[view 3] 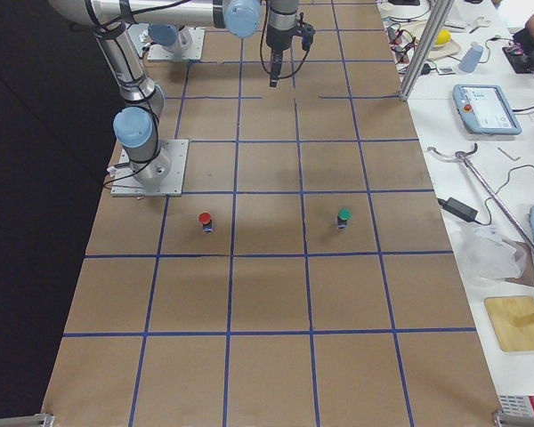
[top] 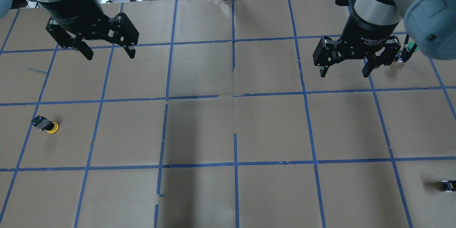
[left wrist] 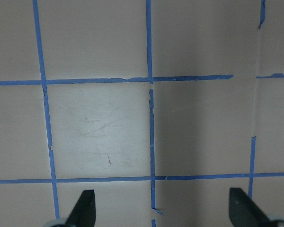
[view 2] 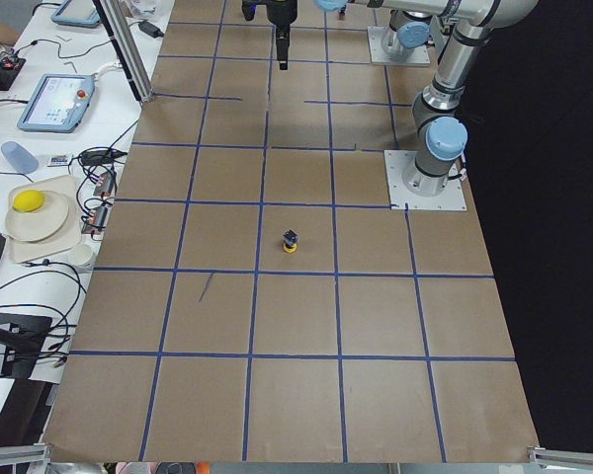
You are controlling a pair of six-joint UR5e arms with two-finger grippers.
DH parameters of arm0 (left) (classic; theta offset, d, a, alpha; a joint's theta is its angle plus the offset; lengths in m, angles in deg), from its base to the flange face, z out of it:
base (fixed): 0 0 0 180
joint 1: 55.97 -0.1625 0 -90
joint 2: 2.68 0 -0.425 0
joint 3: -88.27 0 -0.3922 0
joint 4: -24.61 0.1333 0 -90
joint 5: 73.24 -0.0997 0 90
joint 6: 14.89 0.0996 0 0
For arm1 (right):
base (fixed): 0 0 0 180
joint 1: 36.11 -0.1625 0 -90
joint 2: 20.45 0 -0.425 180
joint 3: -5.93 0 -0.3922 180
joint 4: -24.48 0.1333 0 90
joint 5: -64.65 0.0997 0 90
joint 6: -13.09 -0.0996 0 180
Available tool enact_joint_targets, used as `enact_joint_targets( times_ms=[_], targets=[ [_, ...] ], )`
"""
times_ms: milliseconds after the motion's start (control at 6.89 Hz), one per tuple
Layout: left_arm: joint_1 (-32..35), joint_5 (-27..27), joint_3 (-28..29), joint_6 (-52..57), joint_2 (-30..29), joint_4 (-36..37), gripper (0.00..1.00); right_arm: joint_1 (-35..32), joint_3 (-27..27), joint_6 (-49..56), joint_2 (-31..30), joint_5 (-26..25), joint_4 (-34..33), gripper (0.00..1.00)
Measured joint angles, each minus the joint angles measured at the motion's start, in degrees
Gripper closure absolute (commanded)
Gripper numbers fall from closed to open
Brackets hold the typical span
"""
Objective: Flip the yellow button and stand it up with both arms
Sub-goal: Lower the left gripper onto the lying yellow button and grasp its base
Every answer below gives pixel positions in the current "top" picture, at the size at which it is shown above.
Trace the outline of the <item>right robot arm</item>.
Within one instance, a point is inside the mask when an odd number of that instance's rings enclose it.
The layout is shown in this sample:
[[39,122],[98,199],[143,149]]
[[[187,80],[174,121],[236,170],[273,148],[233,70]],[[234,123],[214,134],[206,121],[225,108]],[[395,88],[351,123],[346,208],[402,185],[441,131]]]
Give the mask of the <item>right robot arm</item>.
[[409,61],[418,49],[436,60],[455,59],[455,0],[335,0],[350,8],[338,40],[324,36],[313,63],[325,77],[330,66],[365,59],[363,77],[394,60]]

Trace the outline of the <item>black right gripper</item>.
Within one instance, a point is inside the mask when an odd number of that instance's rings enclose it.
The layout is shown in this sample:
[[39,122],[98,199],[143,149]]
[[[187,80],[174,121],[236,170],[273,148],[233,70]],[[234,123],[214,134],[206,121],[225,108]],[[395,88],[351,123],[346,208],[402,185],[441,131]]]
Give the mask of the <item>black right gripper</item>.
[[[319,67],[320,76],[324,78],[330,66],[341,63],[348,57],[367,56],[362,69],[364,78],[381,65],[391,65],[401,48],[398,37],[392,35],[398,24],[399,22],[392,25],[372,24],[352,9],[340,39],[321,37],[316,46],[313,63]],[[383,47],[383,52],[377,56],[375,53]]]

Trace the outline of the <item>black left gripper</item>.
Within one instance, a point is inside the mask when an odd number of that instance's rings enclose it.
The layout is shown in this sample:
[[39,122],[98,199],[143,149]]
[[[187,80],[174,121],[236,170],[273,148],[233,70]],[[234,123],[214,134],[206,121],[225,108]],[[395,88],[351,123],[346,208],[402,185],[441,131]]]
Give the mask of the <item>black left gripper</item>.
[[61,48],[79,51],[91,61],[93,51],[83,39],[105,40],[123,47],[130,59],[135,58],[140,33],[126,13],[107,17],[97,0],[39,1],[39,4],[51,16],[46,31]]

